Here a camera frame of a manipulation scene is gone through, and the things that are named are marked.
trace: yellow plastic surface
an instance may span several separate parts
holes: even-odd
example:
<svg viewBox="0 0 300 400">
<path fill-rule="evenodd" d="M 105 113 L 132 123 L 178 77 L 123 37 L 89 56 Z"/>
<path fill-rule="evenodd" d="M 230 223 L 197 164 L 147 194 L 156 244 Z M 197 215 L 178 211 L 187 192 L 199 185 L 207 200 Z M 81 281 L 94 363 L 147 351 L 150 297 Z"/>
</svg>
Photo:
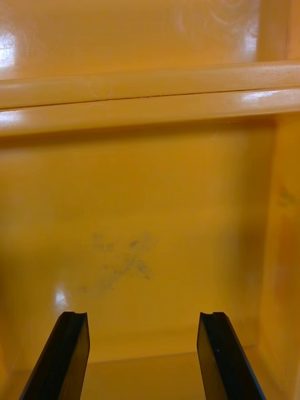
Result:
<svg viewBox="0 0 300 400">
<path fill-rule="evenodd" d="M 85 400 L 204 400 L 200 311 L 228 314 L 267 399 L 300 398 L 299 15 L 0 2 L 1 399 L 69 309 Z"/>
</svg>

